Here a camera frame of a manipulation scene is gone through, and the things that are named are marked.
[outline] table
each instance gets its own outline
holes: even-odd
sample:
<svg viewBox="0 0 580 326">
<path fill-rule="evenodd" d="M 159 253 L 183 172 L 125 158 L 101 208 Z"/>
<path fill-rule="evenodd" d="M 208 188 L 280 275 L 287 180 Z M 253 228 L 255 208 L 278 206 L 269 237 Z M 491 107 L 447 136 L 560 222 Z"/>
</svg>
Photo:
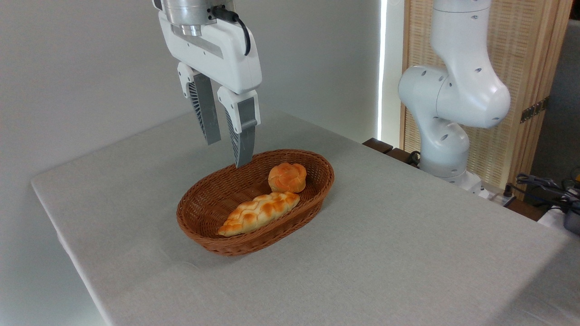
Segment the table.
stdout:
<svg viewBox="0 0 580 326">
<path fill-rule="evenodd" d="M 32 180 L 108 323 L 580 324 L 579 241 L 280 111 L 262 121 L 256 153 L 315 151 L 336 180 L 309 224 L 249 255 L 210 253 L 175 218 L 232 163 L 224 123 L 207 146 L 187 114 Z"/>
</svg>

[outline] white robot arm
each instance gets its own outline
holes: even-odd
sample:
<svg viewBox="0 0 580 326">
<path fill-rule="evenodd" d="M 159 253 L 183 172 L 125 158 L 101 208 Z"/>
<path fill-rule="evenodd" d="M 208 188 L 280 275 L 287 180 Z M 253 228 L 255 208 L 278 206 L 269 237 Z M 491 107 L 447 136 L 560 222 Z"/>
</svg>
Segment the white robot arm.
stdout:
<svg viewBox="0 0 580 326">
<path fill-rule="evenodd" d="M 476 194 L 481 179 L 466 170 L 469 138 L 458 123 L 492 128 L 510 107 L 509 91 L 487 53 L 490 5 L 434 0 L 431 46 L 447 69 L 411 67 L 398 89 L 421 135 L 420 168 Z"/>
<path fill-rule="evenodd" d="M 191 100 L 209 144 L 221 139 L 211 79 L 222 86 L 237 167 L 251 161 L 262 70 L 252 32 L 232 10 L 232 0 L 153 0 L 165 43 L 177 65 L 183 95 Z"/>
</svg>

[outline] cable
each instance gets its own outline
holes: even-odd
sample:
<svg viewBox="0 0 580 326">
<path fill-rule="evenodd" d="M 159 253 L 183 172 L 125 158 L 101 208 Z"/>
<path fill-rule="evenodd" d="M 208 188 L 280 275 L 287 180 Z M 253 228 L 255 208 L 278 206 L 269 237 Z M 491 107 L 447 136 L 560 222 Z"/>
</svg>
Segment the cable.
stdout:
<svg viewBox="0 0 580 326">
<path fill-rule="evenodd" d="M 577 211 L 578 206 L 577 205 L 573 205 L 573 204 L 569 204 L 569 201 L 553 201 L 553 200 L 549 200 L 549 199 L 537 197 L 537 196 L 535 196 L 533 194 L 530 194 L 529 192 L 527 192 L 527 191 L 525 191 L 523 189 L 520 189 L 520 188 L 516 187 L 515 185 L 513 185 L 511 183 L 508 183 L 508 185 L 511 187 L 511 189 L 517 190 L 517 191 L 519 191 L 519 192 L 521 192 L 521 193 L 523 193 L 523 194 L 525 194 L 527 196 L 532 197 L 533 199 L 536 199 L 536 200 L 539 200 L 539 201 L 543 201 L 543 202 L 547 202 L 549 204 L 552 204 L 553 206 L 559 207 L 559 208 L 562 209 L 563 212 L 564 212 L 564 209 L 565 209 L 565 212 L 572 210 L 574 213 L 580 214 L 580 212 Z"/>
<path fill-rule="evenodd" d="M 246 24 L 244 24 L 244 22 L 239 17 L 236 17 L 235 21 L 238 22 L 244 30 L 244 38 L 246 39 L 246 53 L 244 53 L 244 56 L 248 56 L 250 50 L 252 49 L 252 44 L 250 43 L 250 33 L 248 32 Z"/>
<path fill-rule="evenodd" d="M 421 161 L 420 156 L 421 156 L 420 151 L 412 151 L 409 154 L 409 157 L 407 158 L 407 161 L 405 163 L 419 165 L 419 162 Z"/>
<path fill-rule="evenodd" d="M 230 23 L 240 24 L 242 30 L 244 30 L 244 39 L 246 41 L 246 52 L 244 53 L 244 56 L 248 56 L 250 50 L 252 49 L 252 44 L 250 41 L 250 33 L 248 31 L 248 28 L 246 27 L 246 24 L 244 24 L 244 22 L 240 19 L 240 16 L 233 11 L 227 10 L 225 6 L 221 7 L 214 6 L 211 11 L 216 18 L 229 21 Z"/>
</svg>

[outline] bread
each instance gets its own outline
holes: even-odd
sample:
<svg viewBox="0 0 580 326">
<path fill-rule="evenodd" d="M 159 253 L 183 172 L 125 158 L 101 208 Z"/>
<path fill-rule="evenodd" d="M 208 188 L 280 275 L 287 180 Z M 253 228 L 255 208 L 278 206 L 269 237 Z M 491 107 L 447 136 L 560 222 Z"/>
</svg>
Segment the bread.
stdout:
<svg viewBox="0 0 580 326">
<path fill-rule="evenodd" d="M 272 191 L 299 193 L 306 187 L 306 169 L 298 163 L 282 163 L 270 170 L 268 184 Z"/>
<path fill-rule="evenodd" d="M 271 193 L 252 201 L 243 202 L 230 213 L 223 226 L 217 231 L 225 237 L 248 233 L 264 226 L 296 207 L 300 196 L 294 193 Z"/>
</svg>

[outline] bread basket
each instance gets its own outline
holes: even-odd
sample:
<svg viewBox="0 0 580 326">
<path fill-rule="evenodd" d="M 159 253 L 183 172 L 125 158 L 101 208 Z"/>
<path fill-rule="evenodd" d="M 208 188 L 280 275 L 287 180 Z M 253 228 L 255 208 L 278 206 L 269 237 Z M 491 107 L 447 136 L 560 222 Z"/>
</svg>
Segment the bread basket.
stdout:
<svg viewBox="0 0 580 326">
<path fill-rule="evenodd" d="M 299 193 L 298 205 L 250 233 L 218 235 L 218 228 L 240 203 L 271 193 L 268 174 L 283 162 L 300 163 L 306 168 L 306 188 Z M 267 151 L 254 155 L 252 162 L 239 169 L 230 165 L 197 182 L 177 205 L 177 222 L 188 237 L 211 252 L 244 255 L 268 247 L 312 220 L 333 182 L 334 171 L 319 154 L 293 149 Z"/>
</svg>

